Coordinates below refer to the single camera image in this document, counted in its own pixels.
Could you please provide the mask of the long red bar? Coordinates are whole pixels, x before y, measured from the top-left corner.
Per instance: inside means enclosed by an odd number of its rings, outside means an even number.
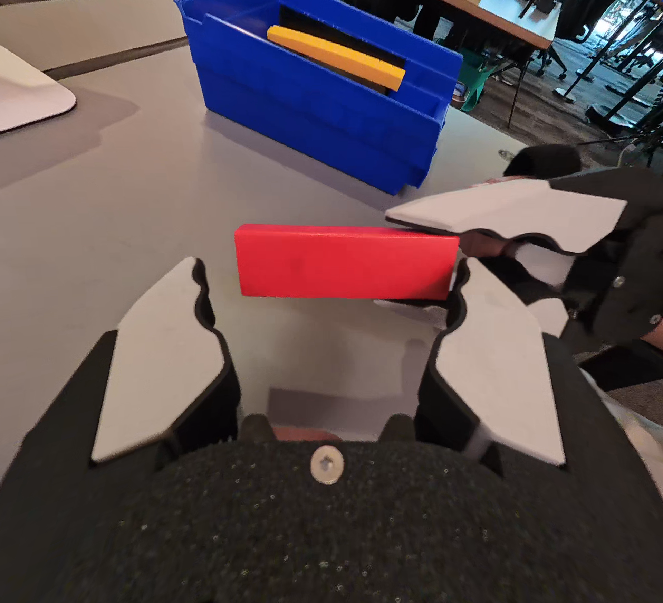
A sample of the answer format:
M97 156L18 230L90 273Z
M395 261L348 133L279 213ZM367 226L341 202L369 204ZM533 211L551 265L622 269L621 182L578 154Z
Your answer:
M389 227L260 224L234 239L244 296L434 302L448 296L460 242Z

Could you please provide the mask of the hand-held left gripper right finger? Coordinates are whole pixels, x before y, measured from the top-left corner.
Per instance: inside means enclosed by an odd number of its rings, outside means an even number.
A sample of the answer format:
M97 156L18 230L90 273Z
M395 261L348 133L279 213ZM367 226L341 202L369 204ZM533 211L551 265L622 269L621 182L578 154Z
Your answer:
M446 327L419 384L419 441L475 461L494 445L566 463L544 332L537 316L478 259L460 262Z

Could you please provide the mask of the long orange bar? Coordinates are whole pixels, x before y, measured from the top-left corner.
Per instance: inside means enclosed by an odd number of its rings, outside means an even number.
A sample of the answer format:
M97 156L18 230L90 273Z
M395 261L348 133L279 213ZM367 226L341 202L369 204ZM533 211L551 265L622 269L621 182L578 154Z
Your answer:
M397 92L405 77L404 68L292 28L271 26L267 30L267 39L281 48L378 90Z

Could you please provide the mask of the person's right hand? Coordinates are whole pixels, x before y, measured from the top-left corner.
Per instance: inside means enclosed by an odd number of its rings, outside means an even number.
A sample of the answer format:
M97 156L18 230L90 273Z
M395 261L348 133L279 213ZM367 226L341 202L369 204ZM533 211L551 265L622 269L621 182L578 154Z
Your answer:
M506 254L509 245L509 241L495 239L479 232L465 233L459 238L460 251L468 258L500 257Z

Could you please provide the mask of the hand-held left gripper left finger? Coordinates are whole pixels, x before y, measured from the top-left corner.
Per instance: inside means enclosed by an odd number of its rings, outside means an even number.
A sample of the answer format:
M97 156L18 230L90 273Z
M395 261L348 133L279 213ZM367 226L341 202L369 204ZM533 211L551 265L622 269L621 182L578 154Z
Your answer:
M236 440L240 404L205 265L188 257L118 324L92 461L109 462L160 442L187 453Z

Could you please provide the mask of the black tripod stand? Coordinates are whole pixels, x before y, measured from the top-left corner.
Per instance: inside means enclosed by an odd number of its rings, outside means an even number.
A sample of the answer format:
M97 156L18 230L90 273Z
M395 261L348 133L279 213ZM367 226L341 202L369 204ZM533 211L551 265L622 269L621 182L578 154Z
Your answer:
M590 64L577 73L576 81L571 86L567 89L558 88L553 92L559 99L573 103L571 91L579 82L588 79L591 70L597 65L609 68L620 77L627 78L628 84L623 89L611 84L605 86L608 92L619 96L619 101L614 105L607 107L594 103L585 111L589 122L608 134L633 133L647 126L650 120L654 121L654 126L660 124L662 96L659 95L659 100L651 103L638 99L638 94L648 84L662 78L662 57L654 61L657 54L662 54L662 0L654 0L650 8L656 11L654 22L652 24L643 22L636 32L628 37L628 41L633 41L632 44L625 46L624 43L620 43L619 51L611 53L617 44L617 36L613 36L609 43L595 54ZM648 113L637 122L632 122L622 115L622 110L629 103L635 103L639 107L649 106Z

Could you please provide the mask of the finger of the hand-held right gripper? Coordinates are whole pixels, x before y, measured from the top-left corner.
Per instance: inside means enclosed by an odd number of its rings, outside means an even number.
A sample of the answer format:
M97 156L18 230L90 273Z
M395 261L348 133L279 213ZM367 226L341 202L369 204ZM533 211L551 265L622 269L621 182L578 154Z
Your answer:
M560 337L569 320L568 310L560 292L532 276L524 265L509 257L475 259L502 282L536 318L543 333ZM461 317L461 282L454 280L446 300L374 300L377 306L389 309L436 330L454 329Z
M482 233L502 241L533 238L562 255L579 255L617 226L627 201L519 179L420 198L388 209L388 222L426 232Z

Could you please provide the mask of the wood edged work table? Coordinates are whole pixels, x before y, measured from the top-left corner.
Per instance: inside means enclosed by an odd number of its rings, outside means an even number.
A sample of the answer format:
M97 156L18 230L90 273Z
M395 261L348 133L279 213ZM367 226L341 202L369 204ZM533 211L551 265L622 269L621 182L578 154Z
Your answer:
M550 12L524 0L415 0L420 5L414 34L433 40L441 20L451 23L445 47L481 53L499 59L495 76L512 68L519 71L507 126L511 125L525 72L536 51L551 49L561 4L554 1Z

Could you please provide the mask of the unlabelled blue bin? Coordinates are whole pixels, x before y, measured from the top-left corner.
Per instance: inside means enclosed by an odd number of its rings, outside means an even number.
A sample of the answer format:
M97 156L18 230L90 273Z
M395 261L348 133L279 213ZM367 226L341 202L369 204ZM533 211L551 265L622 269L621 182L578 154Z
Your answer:
M206 107L395 195L426 179L462 65L458 52L340 0L174 0ZM285 5L405 60L385 96L267 39Z

